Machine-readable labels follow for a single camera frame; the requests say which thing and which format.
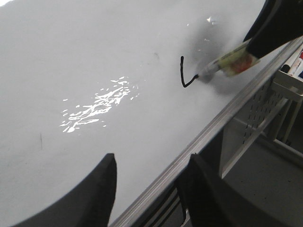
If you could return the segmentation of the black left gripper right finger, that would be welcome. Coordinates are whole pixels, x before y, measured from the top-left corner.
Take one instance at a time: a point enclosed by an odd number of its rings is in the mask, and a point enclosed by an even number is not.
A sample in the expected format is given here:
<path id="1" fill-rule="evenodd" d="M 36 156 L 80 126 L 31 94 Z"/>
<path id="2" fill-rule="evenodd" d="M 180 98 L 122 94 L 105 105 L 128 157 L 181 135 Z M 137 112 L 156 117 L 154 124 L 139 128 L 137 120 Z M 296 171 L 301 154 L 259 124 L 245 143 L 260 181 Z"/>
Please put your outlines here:
<path id="1" fill-rule="evenodd" d="M 194 227 L 284 227 L 238 194 L 197 154 L 180 177 L 181 198 Z"/>

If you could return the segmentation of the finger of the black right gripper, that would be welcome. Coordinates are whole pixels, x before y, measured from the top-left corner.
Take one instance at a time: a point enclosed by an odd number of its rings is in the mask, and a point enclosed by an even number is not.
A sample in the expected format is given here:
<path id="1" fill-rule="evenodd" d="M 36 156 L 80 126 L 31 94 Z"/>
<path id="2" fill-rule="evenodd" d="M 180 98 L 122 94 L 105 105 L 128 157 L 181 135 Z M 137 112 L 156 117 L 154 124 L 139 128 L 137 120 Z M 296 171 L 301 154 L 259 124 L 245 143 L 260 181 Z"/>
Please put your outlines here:
<path id="1" fill-rule="evenodd" d="M 260 59 L 303 35 L 301 0 L 267 0 L 244 41 L 248 53 Z"/>

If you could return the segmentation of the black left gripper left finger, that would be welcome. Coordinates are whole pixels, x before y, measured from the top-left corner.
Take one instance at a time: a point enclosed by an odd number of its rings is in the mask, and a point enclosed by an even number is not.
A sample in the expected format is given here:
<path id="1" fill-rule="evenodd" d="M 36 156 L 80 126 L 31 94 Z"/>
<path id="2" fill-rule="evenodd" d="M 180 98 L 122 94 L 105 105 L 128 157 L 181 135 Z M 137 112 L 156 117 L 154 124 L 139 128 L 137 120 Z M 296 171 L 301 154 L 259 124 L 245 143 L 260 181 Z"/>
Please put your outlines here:
<path id="1" fill-rule="evenodd" d="M 113 153 L 70 192 L 17 227 L 106 227 L 116 198 L 117 167 Z"/>

